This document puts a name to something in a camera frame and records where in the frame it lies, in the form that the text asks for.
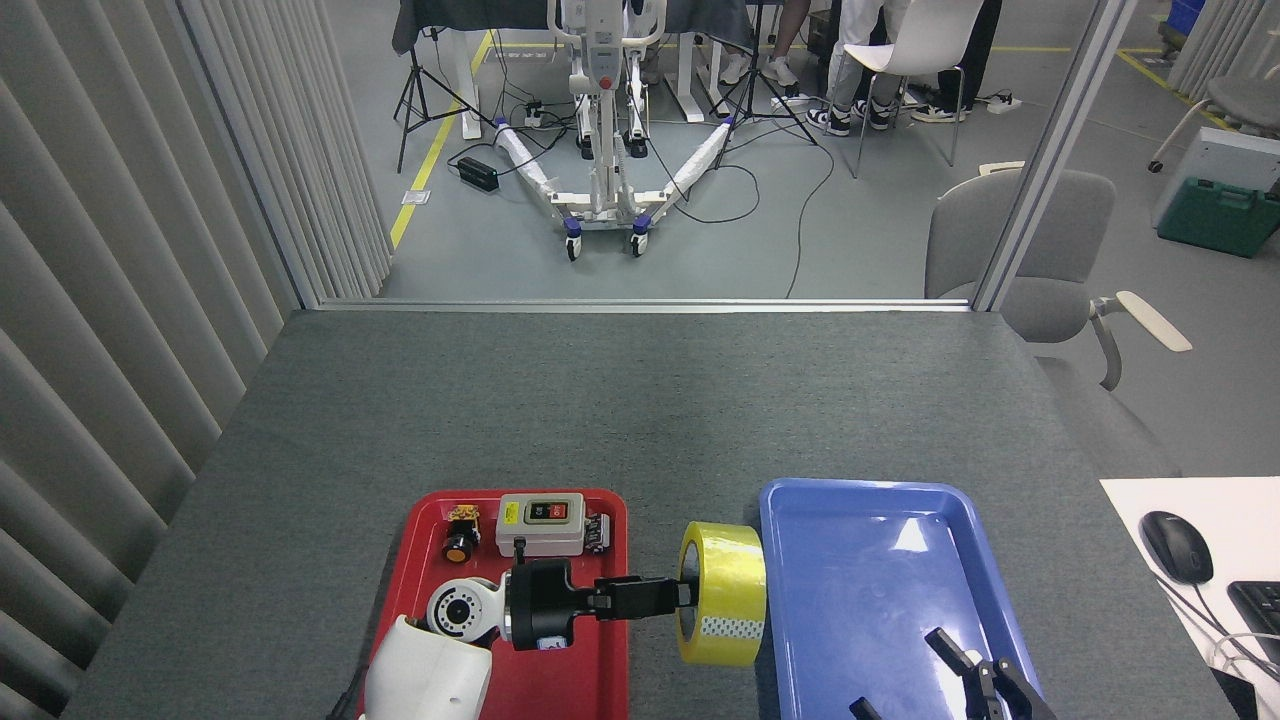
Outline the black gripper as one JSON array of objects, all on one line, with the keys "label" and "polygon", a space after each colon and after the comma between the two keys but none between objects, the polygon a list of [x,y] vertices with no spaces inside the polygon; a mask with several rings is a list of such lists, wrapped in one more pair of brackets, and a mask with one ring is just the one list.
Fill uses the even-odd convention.
[{"label": "black gripper", "polygon": [[515,565],[506,592],[509,643],[517,651],[541,650],[558,641],[573,643],[573,623],[582,615],[622,621],[671,615],[698,603],[696,582],[673,578],[599,578],[594,589],[572,583],[570,559],[534,559]]}]

